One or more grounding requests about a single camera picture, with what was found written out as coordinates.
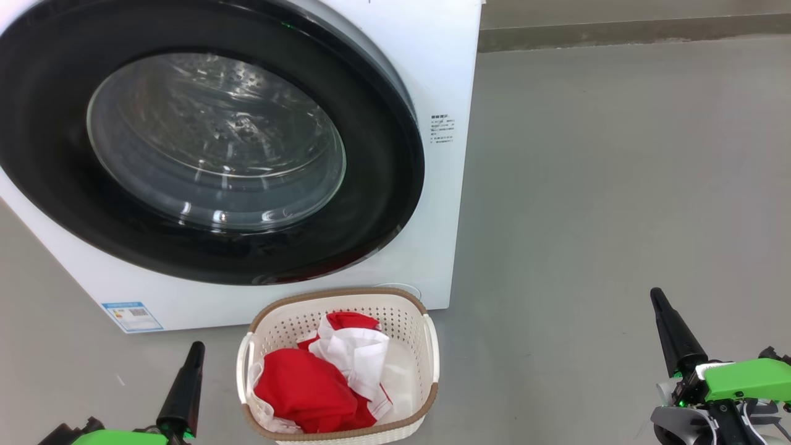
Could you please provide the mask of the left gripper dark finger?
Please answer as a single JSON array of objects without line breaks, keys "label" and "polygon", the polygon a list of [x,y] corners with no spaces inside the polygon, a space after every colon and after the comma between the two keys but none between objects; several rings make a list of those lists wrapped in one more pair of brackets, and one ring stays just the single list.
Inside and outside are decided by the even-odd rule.
[{"label": "left gripper dark finger", "polygon": [[193,342],[156,418],[156,426],[167,442],[184,442],[197,436],[204,358],[205,344]]}]

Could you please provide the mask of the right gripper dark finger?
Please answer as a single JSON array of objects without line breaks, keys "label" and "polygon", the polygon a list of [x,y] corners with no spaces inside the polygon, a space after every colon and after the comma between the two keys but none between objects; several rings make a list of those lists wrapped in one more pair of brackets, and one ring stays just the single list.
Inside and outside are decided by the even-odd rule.
[{"label": "right gripper dark finger", "polygon": [[709,361],[708,355],[660,287],[650,290],[650,299],[667,374],[687,377]]}]

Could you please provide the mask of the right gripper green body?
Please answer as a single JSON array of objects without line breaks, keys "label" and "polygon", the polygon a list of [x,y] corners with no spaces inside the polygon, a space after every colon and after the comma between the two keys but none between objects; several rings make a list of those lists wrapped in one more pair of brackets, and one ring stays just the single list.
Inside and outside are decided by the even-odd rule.
[{"label": "right gripper green body", "polygon": [[676,407],[743,399],[763,399],[788,404],[789,363],[773,358],[703,363],[697,365],[674,388]]}]

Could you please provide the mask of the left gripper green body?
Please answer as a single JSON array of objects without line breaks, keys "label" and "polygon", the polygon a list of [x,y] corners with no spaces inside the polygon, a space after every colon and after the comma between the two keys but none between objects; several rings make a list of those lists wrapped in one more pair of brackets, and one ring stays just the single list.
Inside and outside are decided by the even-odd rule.
[{"label": "left gripper green body", "polygon": [[138,431],[93,431],[72,442],[84,444],[171,444],[163,434],[139,433]]}]

